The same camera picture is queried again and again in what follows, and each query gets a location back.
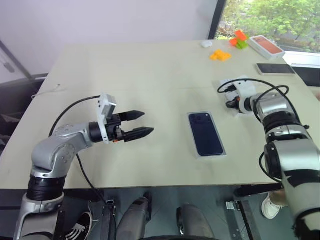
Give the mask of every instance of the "sneaker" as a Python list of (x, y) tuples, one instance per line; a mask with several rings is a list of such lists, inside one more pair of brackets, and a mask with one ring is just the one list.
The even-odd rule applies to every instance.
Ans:
[(92, 214), (84, 212), (74, 227), (66, 233), (65, 240), (86, 240), (91, 231), (92, 222)]
[(274, 219), (280, 209), (282, 209), (283, 206), (280, 205), (275, 205), (271, 202), (270, 197), (269, 197), (269, 193), (268, 196), (266, 197), (266, 199), (262, 202), (261, 205), (261, 210), (262, 210), (262, 214), (266, 219)]

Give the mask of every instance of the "white wall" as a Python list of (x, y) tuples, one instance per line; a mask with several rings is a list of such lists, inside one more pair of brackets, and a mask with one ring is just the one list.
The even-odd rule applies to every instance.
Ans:
[(216, 5), (217, 0), (1, 0), (0, 39), (31, 74), (41, 74), (69, 43), (206, 39)]

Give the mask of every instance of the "phone box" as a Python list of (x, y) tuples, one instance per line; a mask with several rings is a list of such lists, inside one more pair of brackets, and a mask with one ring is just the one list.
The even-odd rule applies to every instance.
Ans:
[(262, 35), (250, 37), (247, 43), (268, 60), (279, 59), (286, 54), (280, 47)]

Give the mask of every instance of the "orange toy block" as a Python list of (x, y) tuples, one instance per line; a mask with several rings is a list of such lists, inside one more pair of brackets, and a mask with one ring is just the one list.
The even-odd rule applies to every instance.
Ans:
[(211, 60), (220, 60), (220, 61), (225, 61), (227, 59), (231, 58), (231, 54), (228, 52), (223, 52), (221, 49), (217, 49), (211, 56)]
[(236, 35), (236, 38), (240, 39), (241, 41), (247, 40), (247, 36), (241, 31), (235, 31), (234, 34)]
[(229, 40), (229, 43), (232, 45), (232, 46), (236, 46), (237, 45), (237, 43), (238, 43), (238, 40), (237, 40), (237, 38), (235, 37), (235, 38), (232, 38), (232, 39), (230, 39)]

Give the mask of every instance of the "window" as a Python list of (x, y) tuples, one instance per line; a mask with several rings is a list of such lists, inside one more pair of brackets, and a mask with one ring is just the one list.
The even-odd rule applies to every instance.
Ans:
[(227, 0), (215, 39), (241, 29), (285, 51), (320, 53), (320, 0)]

